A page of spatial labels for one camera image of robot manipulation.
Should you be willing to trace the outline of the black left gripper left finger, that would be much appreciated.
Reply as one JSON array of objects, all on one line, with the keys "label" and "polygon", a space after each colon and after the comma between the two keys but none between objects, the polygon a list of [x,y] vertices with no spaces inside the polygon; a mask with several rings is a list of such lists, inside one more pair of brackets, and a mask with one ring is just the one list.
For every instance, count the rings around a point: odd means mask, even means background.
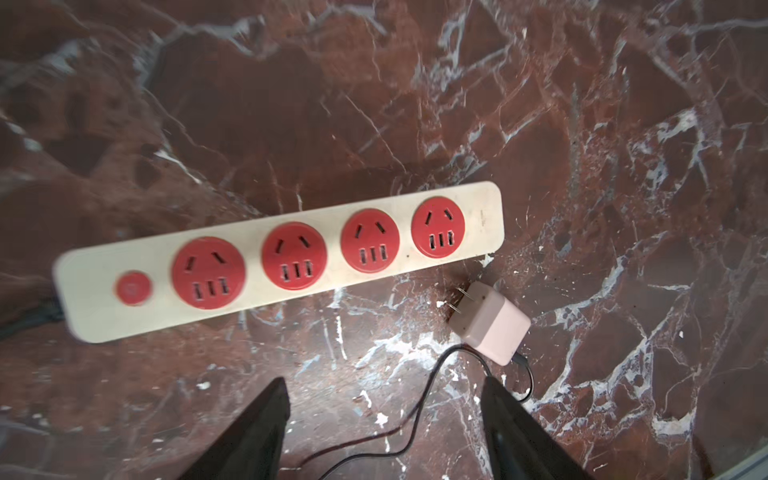
[{"label": "black left gripper left finger", "polygon": [[275,479],[290,401],[278,377],[246,407],[181,475],[183,479]]}]

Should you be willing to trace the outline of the beige red power strip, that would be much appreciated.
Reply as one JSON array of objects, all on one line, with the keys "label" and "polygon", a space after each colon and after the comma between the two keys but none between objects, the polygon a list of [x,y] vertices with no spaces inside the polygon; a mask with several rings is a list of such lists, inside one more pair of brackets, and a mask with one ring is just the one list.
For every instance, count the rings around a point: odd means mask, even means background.
[{"label": "beige red power strip", "polygon": [[497,251],[499,187],[484,181],[62,254],[67,325],[104,343]]}]

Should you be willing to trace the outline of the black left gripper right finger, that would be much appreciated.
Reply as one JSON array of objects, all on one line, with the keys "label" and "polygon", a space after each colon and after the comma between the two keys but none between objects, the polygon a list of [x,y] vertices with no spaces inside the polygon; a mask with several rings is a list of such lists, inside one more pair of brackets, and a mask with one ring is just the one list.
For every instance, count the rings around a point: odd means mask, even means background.
[{"label": "black left gripper right finger", "polygon": [[494,479],[590,477],[493,377],[484,382],[481,412]]}]

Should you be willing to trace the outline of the pink charger adapter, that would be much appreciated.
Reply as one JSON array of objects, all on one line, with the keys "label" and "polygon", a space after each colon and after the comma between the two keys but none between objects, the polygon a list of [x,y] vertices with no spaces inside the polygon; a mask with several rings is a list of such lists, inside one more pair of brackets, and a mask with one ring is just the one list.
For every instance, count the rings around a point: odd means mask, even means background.
[{"label": "pink charger adapter", "polygon": [[508,365],[531,327],[530,318],[492,286],[475,281],[448,302],[448,325],[463,343],[500,366]]}]

